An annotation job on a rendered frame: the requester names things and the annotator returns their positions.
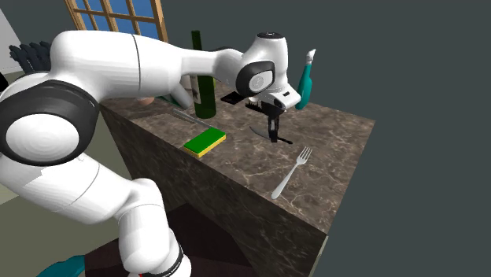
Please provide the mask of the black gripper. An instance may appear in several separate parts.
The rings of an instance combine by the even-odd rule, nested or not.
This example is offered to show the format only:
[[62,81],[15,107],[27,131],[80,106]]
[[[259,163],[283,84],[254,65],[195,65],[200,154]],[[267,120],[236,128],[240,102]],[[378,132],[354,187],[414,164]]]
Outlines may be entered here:
[[262,113],[268,116],[268,137],[271,142],[277,142],[279,116],[282,115],[285,110],[267,102],[260,102],[260,107],[262,109]]

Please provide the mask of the silver fork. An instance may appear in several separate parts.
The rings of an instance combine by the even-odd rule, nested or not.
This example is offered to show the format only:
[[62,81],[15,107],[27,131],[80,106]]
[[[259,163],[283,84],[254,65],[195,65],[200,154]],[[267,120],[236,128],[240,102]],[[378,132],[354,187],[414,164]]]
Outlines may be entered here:
[[312,153],[312,148],[309,148],[307,146],[301,151],[301,153],[297,156],[295,165],[290,169],[290,171],[282,180],[282,182],[272,191],[271,193],[272,200],[275,200],[280,196],[280,194],[286,187],[286,184],[290,181],[290,178],[294,173],[294,171],[296,170],[296,168],[300,165],[305,164],[308,161],[311,153]]

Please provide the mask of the black flat rectangular slab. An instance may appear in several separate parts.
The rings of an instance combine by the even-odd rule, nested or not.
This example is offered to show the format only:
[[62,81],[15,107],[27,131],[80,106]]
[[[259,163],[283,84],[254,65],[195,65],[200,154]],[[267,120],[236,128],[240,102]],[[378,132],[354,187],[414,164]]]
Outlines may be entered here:
[[236,91],[232,91],[231,93],[223,96],[220,100],[222,102],[226,102],[226,103],[229,103],[231,105],[236,105],[236,104],[238,104],[239,102],[241,102],[244,99],[245,99],[244,96],[240,95]]

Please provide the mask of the teal spray bottle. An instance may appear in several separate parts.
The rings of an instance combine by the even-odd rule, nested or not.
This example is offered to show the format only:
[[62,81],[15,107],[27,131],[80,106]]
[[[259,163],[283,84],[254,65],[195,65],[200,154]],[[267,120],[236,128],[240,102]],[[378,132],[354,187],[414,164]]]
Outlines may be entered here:
[[310,74],[315,53],[316,49],[312,49],[306,54],[305,66],[297,88],[297,92],[301,96],[301,100],[295,105],[297,110],[302,110],[308,104],[310,99],[312,89],[312,79]]

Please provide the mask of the green and yellow sponge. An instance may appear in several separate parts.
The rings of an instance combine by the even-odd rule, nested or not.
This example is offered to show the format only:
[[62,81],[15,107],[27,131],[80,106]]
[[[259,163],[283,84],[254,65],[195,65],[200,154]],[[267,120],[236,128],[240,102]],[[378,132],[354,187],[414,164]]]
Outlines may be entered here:
[[226,139],[225,132],[210,127],[183,145],[183,149],[196,158],[201,158]]

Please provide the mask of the dark green glass bottle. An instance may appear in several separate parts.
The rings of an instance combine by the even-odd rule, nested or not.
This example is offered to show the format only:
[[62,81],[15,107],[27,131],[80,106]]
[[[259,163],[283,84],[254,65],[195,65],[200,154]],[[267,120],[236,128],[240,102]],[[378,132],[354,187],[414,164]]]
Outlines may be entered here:
[[190,76],[194,111],[198,118],[209,119],[216,115],[215,79],[211,76]]

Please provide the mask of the grey long knife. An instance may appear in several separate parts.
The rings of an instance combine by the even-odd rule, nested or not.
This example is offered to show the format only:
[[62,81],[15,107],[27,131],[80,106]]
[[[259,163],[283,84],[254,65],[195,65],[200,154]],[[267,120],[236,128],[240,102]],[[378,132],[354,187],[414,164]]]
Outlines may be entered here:
[[199,120],[197,118],[194,118],[194,117],[192,117],[186,113],[183,113],[183,112],[179,111],[178,109],[172,109],[172,112],[175,115],[182,117],[183,119],[189,120],[189,121],[194,122],[196,124],[200,124],[201,126],[208,127],[208,128],[213,127],[212,125],[207,124],[206,122]]

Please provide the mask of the teal flat object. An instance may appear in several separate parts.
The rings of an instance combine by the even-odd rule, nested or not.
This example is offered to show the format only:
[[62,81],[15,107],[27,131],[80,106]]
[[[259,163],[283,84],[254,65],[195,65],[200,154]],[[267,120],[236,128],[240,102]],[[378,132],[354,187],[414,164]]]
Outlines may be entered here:
[[174,106],[181,107],[181,105],[170,95],[163,95],[163,96],[158,96],[160,100],[163,100],[165,102],[168,102],[170,104],[173,104]]

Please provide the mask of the wooden framed window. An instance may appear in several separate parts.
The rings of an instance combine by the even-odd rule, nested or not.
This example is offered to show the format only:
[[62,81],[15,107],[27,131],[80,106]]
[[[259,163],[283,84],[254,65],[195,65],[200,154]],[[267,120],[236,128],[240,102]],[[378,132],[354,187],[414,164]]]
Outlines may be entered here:
[[[111,0],[93,0],[98,2],[100,9],[91,6],[90,0],[64,0],[69,15],[77,30],[100,30],[96,18],[100,17],[107,24],[110,31],[120,31],[117,21],[128,20],[132,31],[136,35],[142,35],[141,23],[152,24],[155,27],[159,40],[168,42],[168,32],[164,22],[161,0],[121,0],[127,12],[117,13],[114,11]],[[141,3],[150,6],[149,16],[138,15],[135,9]]]

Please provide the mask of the teal rounded object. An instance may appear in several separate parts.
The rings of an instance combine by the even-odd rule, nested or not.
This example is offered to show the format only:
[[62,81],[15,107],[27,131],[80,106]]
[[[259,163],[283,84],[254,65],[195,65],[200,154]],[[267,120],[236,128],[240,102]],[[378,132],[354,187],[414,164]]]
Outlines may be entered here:
[[58,261],[41,271],[36,277],[79,277],[85,270],[83,255],[77,255],[67,260]]

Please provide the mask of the dark leafy plant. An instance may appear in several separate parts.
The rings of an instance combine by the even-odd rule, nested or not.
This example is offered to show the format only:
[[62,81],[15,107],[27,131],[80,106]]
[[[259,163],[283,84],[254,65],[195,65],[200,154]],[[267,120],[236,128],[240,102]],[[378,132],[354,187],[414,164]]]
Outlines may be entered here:
[[28,45],[9,46],[10,57],[16,61],[24,73],[48,72],[51,69],[50,47],[48,42],[30,42]]

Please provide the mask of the black-handled curved knife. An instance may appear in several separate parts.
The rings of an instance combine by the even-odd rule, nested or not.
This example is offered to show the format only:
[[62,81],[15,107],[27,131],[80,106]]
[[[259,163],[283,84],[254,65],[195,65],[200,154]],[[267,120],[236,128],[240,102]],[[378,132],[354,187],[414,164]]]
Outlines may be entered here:
[[[253,127],[253,126],[250,126],[249,128],[250,128],[250,130],[251,130],[252,132],[254,132],[256,135],[259,135],[259,136],[261,136],[261,137],[263,137],[263,138],[265,138],[265,139],[268,139],[268,140],[270,140],[271,142],[273,142],[273,139],[272,139],[272,138],[270,138],[270,137],[269,137],[269,134],[267,134],[265,131],[262,131],[262,130],[260,130],[260,129],[256,128],[256,127]],[[277,138],[276,138],[276,141],[282,141],[282,142],[285,142],[285,143],[288,143],[288,144],[292,144],[292,142],[291,142],[290,140],[287,140],[287,139],[284,139],[284,138],[281,138],[281,137],[277,137]]]

